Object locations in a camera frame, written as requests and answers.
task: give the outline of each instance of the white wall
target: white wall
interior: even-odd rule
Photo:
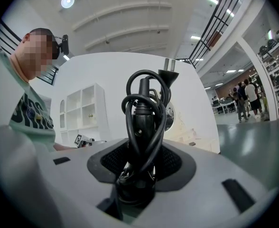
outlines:
[[[60,142],[59,107],[66,96],[93,83],[98,83],[105,93],[108,125],[112,139],[127,137],[125,115],[121,102],[126,96],[126,83],[138,70],[163,69],[165,58],[139,53],[108,52],[76,56],[64,63],[57,74],[51,104],[56,141]],[[189,64],[176,62],[180,73],[171,87],[172,102],[188,130],[194,128],[198,138],[216,139],[218,132],[207,94],[195,69]],[[139,79],[134,81],[132,92],[138,92]],[[156,80],[150,88],[160,90]]]

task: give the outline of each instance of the person standing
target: person standing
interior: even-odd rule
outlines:
[[[247,117],[250,117],[250,114],[249,114],[248,97],[246,96],[245,88],[242,86],[242,82],[239,82],[239,83],[238,83],[238,86],[239,86],[238,93],[242,96],[242,98],[243,98],[243,100],[244,100],[244,107],[245,107],[246,110],[247,110]]]
[[[241,113],[243,113],[244,117],[245,117],[245,121],[248,121],[248,118],[246,116],[246,111],[245,111],[245,101],[242,97],[242,95],[240,93],[237,92],[236,88],[233,88],[233,98],[235,100],[235,103],[237,105],[238,108],[238,117],[239,117],[239,122],[242,122],[242,117],[241,117]]]
[[[256,94],[256,88],[254,87],[254,85],[249,84],[248,79],[245,79],[244,83],[246,84],[245,93],[249,98],[250,105],[251,105],[251,108],[252,108],[254,114],[257,115],[258,114],[257,110],[259,110],[261,116],[263,116],[264,114],[262,112],[260,99],[257,97],[257,94]]]

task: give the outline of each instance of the ceiling beam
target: ceiling beam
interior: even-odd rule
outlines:
[[[164,26],[143,26],[143,27],[138,27],[138,28],[130,28],[127,30],[120,30],[116,31],[115,33],[108,34],[106,37],[99,38],[97,40],[94,40],[88,44],[86,44],[84,47],[86,50],[91,49],[92,47],[101,44],[105,42],[106,40],[133,34],[133,33],[138,33],[138,32],[143,32],[143,31],[150,31],[150,30],[169,30],[168,25]]]
[[[131,9],[145,9],[148,7],[159,7],[160,8],[166,8],[166,9],[170,9],[172,6],[170,3],[158,3],[158,2],[144,2],[144,3],[133,3],[133,4],[128,4],[128,5],[123,5],[123,6],[116,6],[116,7],[112,7],[110,9],[104,9],[101,10],[97,13],[95,13],[94,15],[88,16],[86,18],[84,18],[83,20],[75,23],[72,26],[72,29],[74,31],[78,30],[80,27],[84,26],[87,23],[90,23],[91,21],[103,17],[103,16],[109,16],[113,13],[116,12],[120,12],[123,10],[131,10]]]
[[[139,51],[146,51],[150,49],[159,49],[159,48],[166,48],[167,43],[159,43],[159,44],[152,44],[152,45],[145,45],[140,47],[132,47],[122,52],[139,52]]]

